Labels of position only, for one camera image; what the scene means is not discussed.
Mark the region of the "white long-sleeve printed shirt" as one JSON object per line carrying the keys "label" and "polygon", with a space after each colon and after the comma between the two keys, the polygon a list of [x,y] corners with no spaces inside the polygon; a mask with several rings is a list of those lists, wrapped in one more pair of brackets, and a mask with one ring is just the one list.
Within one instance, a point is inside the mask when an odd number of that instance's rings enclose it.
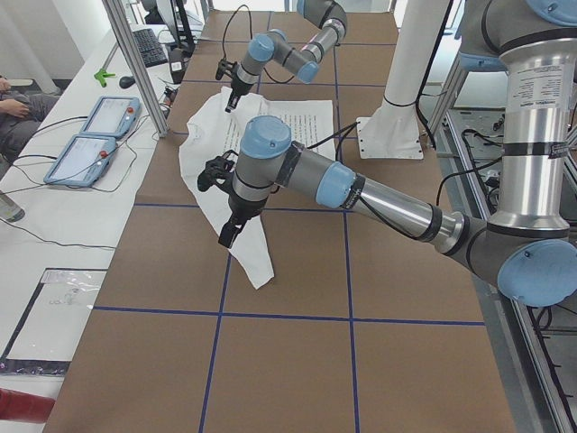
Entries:
{"label": "white long-sleeve printed shirt", "polygon": [[[333,102],[330,100],[269,101],[253,93],[242,97],[230,113],[225,111],[232,94],[222,87],[188,120],[188,138],[179,147],[181,177],[193,193],[197,204],[214,230],[219,233],[232,215],[225,192],[212,187],[201,192],[197,178],[206,163],[232,150],[234,158],[246,153],[267,160],[286,151],[295,140],[313,145],[333,134]],[[260,120],[254,127],[250,121],[260,115],[280,119],[290,130],[288,139],[268,139],[274,129],[270,120]]]}

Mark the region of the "black computer keyboard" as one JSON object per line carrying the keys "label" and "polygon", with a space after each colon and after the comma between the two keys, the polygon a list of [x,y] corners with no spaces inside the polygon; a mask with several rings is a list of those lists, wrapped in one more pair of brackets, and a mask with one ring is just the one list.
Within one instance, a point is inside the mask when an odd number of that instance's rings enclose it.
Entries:
{"label": "black computer keyboard", "polygon": [[133,31],[133,38],[146,68],[168,62],[167,56],[154,31],[150,28]]}

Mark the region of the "black computer mouse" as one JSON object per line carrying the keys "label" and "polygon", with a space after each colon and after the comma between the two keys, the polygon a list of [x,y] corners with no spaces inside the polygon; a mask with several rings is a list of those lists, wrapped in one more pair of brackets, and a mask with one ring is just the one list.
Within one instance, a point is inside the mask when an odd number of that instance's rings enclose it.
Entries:
{"label": "black computer mouse", "polygon": [[133,76],[123,76],[118,81],[118,85],[122,89],[127,89],[134,84],[135,84],[135,78]]}

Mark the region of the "upper blue teach pendant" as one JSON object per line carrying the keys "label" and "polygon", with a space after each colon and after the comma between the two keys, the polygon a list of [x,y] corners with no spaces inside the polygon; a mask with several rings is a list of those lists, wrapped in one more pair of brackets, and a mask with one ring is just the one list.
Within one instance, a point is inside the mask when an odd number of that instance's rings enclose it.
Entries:
{"label": "upper blue teach pendant", "polygon": [[82,134],[122,138],[141,112],[138,97],[100,97],[88,115]]}

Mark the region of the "blue teach pendant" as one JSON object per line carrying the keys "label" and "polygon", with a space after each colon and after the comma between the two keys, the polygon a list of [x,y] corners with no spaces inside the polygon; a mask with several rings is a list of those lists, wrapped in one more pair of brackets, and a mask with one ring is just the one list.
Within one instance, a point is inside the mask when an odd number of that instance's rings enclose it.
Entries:
{"label": "blue teach pendant", "polygon": [[112,136],[76,134],[52,164],[47,185],[91,187],[105,172],[117,149]]}
{"label": "blue teach pendant", "polygon": [[138,97],[100,97],[88,115],[82,134],[122,138],[141,112]]}

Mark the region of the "green plastic tool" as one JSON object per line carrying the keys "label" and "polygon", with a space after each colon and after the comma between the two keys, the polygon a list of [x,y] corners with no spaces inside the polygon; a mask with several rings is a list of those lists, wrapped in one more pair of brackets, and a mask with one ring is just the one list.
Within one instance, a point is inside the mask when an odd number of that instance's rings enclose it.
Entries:
{"label": "green plastic tool", "polygon": [[108,72],[106,69],[100,69],[94,74],[95,80],[100,84],[102,88],[105,88],[107,86],[107,80],[109,78],[113,78],[114,76],[114,73]]}

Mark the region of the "lower blue teach pendant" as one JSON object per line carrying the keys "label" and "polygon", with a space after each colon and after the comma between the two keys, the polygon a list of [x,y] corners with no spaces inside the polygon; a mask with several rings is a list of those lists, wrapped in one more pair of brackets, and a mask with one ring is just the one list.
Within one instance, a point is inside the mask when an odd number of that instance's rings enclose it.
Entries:
{"label": "lower blue teach pendant", "polygon": [[52,164],[47,185],[91,187],[105,172],[117,149],[112,136],[76,134]]}

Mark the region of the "clear plastic sheet sleeve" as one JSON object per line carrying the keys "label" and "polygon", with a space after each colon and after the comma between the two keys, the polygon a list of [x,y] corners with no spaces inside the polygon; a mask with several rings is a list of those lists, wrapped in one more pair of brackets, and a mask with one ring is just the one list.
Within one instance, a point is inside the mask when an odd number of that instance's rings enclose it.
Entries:
{"label": "clear plastic sheet sleeve", "polygon": [[66,375],[105,269],[47,268],[1,351],[2,375]]}

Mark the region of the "seated person green shirt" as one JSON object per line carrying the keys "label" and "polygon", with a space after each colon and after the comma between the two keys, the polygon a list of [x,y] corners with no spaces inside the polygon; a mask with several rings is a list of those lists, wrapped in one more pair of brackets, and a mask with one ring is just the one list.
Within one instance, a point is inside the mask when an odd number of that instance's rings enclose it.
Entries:
{"label": "seated person green shirt", "polygon": [[14,162],[60,97],[50,94],[26,95],[1,76],[1,153]]}

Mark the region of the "red cylinder object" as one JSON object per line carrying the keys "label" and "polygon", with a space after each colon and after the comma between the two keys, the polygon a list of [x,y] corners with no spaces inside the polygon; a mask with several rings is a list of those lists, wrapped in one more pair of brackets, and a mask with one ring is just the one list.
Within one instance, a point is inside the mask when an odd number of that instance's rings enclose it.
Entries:
{"label": "red cylinder object", "polygon": [[55,405],[55,400],[26,392],[1,389],[1,420],[45,423]]}

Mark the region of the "aluminium frame post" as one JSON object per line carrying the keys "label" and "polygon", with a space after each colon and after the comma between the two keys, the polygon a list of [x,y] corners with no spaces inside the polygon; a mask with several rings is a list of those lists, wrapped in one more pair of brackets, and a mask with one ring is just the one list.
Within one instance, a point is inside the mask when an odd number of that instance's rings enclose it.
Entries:
{"label": "aluminium frame post", "polygon": [[127,21],[124,7],[119,0],[102,1],[108,20],[111,24],[114,36],[119,43],[127,65],[132,72],[136,85],[140,91],[141,99],[148,111],[156,132],[160,138],[168,133],[168,124],[160,109],[160,103],[154,92],[149,74],[142,60],[142,56],[133,37],[133,31]]}

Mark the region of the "aluminium side frame rail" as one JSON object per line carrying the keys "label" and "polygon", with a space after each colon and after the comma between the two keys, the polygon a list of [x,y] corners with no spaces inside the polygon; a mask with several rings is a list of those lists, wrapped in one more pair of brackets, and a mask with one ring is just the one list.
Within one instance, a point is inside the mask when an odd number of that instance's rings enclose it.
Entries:
{"label": "aluminium side frame rail", "polygon": [[566,121],[576,57],[509,52],[497,210],[487,220],[455,213],[436,249],[507,298],[552,306],[576,290],[576,248],[561,217]]}

